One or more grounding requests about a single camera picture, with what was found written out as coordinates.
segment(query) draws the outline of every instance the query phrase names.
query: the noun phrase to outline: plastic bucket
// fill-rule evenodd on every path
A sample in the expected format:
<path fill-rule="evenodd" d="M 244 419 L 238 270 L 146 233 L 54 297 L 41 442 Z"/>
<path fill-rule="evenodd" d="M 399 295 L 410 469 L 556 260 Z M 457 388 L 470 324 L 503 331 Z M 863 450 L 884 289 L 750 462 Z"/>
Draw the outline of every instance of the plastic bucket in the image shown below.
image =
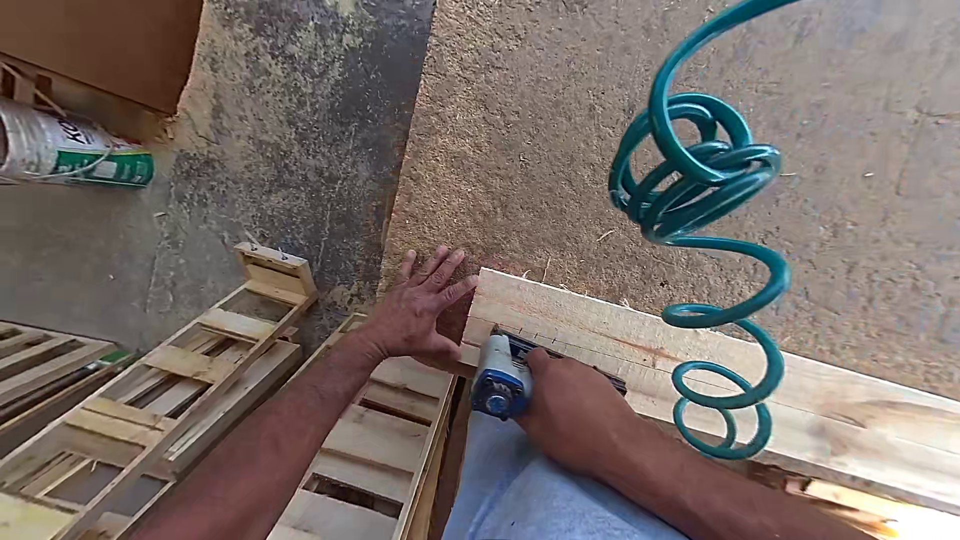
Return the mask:
<path fill-rule="evenodd" d="M 154 158 L 81 118 L 0 98 L 0 182 L 142 187 Z"/>

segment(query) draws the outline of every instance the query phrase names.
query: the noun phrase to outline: coiled air hose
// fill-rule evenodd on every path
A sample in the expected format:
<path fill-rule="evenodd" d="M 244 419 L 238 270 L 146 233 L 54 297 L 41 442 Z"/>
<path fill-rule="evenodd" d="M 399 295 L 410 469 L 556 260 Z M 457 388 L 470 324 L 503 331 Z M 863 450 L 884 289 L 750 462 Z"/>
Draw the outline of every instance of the coiled air hose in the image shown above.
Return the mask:
<path fill-rule="evenodd" d="M 766 373 L 756 386 L 713 362 L 684 362 L 673 371 L 673 384 L 682 396 L 673 408 L 674 423 L 694 448 L 723 459 L 755 455 L 770 440 L 773 422 L 762 402 L 783 378 L 783 355 L 773 338 L 747 317 L 790 288 L 790 267 L 779 253 L 757 244 L 690 234 L 727 215 L 772 182 L 780 173 L 780 151 L 769 144 L 754 143 L 746 121 L 722 100 L 696 92 L 667 97 L 667 90 L 677 68 L 709 41 L 740 23 L 796 1 L 746 0 L 720 13 L 677 46 L 657 73 L 647 110 L 633 121 L 620 140 L 610 172 L 613 205 L 640 225 L 647 240 L 664 246 L 734 252 L 756 258 L 770 269 L 766 285 L 736 306 L 675 304 L 662 314 L 667 324 L 687 329 L 733 323 L 756 338 L 766 354 Z M 692 122 L 700 132 L 701 142 L 684 148 L 670 125 L 671 120 L 677 119 Z M 730 142 L 716 138 L 718 124 L 727 132 Z M 648 135 L 653 135 L 665 161 L 638 184 L 630 171 L 630 155 Z M 657 190 L 673 173 L 678 173 L 679 179 Z M 684 374 L 694 370 L 723 376 L 743 393 L 715 397 L 695 392 L 684 382 Z M 723 415 L 727 434 L 720 444 L 705 443 L 686 426 L 684 409 L 689 402 L 716 409 Z M 746 445 L 734 447 L 736 422 L 730 411 L 749 406 L 756 408 L 756 434 Z"/>

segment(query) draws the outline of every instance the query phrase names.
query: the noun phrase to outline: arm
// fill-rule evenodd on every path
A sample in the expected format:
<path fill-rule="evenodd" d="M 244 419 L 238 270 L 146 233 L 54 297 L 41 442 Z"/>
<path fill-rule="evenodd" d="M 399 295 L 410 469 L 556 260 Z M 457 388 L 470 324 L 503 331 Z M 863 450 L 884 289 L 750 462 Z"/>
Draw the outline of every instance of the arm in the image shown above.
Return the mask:
<path fill-rule="evenodd" d="M 536 391 L 517 420 L 527 435 L 555 461 L 603 481 L 691 539 L 870 539 L 671 438 L 589 366 L 543 350 L 527 361 Z"/>
<path fill-rule="evenodd" d="M 442 246 L 413 274 L 416 256 L 407 253 L 398 284 L 368 322 L 237 426 L 134 538 L 266 538 L 373 368 L 389 356 L 457 361 L 460 349 L 437 333 L 437 315 L 475 287 L 476 276 L 444 288 L 464 252 Z"/>

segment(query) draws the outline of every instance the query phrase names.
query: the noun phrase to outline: dirt floor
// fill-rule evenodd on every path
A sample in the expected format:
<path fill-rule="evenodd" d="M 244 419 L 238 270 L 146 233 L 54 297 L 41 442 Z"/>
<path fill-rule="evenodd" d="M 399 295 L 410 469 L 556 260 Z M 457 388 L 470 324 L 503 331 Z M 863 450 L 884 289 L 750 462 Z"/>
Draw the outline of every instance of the dirt floor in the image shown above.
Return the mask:
<path fill-rule="evenodd" d="M 651 312 L 758 290 L 751 261 L 646 243 L 606 189 L 660 62 L 724 7 L 439 3 L 385 273 L 442 242 Z M 717 39 L 675 84 L 726 99 L 784 153 L 789 176 L 708 228 L 790 260 L 792 290 L 756 319 L 784 350 L 954 399 L 958 21 L 949 0 L 807 0 Z M 645 143 L 636 170 L 659 160 Z"/>

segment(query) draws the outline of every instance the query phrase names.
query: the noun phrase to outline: blue nail gun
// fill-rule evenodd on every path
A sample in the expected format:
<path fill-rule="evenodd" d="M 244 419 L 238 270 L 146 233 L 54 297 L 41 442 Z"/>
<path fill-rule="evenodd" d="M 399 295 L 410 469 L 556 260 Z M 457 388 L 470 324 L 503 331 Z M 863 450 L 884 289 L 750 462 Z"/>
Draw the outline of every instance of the blue nail gun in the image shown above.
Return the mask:
<path fill-rule="evenodd" d="M 526 410 L 534 392 L 534 380 L 530 376 L 526 357 L 539 346 L 533 341 L 494 326 L 487 343 L 480 349 L 478 375 L 470 390 L 473 410 L 485 412 L 500 420 L 517 416 Z M 555 351 L 546 348 L 544 350 L 551 357 L 564 357 Z M 627 384 L 623 379 L 596 366 L 593 366 L 593 369 L 610 379 L 620 395 L 627 395 Z"/>

